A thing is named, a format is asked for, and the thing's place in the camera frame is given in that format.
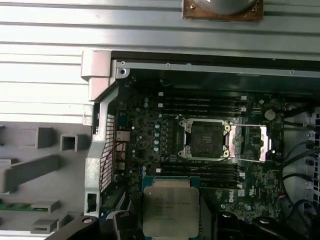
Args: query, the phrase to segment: metal frame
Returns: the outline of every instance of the metal frame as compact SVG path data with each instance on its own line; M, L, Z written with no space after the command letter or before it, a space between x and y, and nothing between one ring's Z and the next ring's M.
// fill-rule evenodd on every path
M155 69L175 71L204 71L213 73L244 73L249 75L278 75L285 77L320 78L319 64L314 61L272 60L264 58L200 56L188 54L162 54L149 52L122 52L89 50L82 56L81 77L89 82L89 100L100 102L98 133L92 137L92 144L85 165L85 207L88 208L88 194L96 194L96 211L89 215L99 216L100 173L103 153L106 149L108 105L117 97L116 79L126 78L131 69ZM263 150L269 148L265 139L265 126L261 127Z

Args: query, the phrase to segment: green circuit board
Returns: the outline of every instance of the green circuit board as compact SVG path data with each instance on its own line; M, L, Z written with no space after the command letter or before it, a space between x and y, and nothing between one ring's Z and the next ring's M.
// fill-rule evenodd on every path
M278 218L280 214L281 170L279 163L238 161L243 181L240 188L203 188L203 198L215 204L218 211L233 212L239 219L250 221L257 216Z
M125 156L120 156L122 150L116 154L116 161L125 164L125 168L116 168L115 172L120 181L127 183L128 191L141 191L143 176L199 176L200 194L219 211L233 212L246 221L259 216L277 218L281 193L281 172L277 160L283 151L283 116L277 114L270 121L265 119L264 112L282 109L283 101L270 94L239 94L237 97L209 100L165 97L166 92L155 96L154 93L138 91L117 109L116 129L130 132L130 140L125 146ZM213 106L224 105L224 108L206 111L210 107L206 106L208 102ZM232 158L213 164L207 158L181 158L178 152L185 145L185 129L179 126L179 122L189 118L223 119L235 124L266 126L272 139L269 159L259 161L259 127L241 127L239 143L235 144L236 156L252 161ZM201 126L198 132L204 132Z

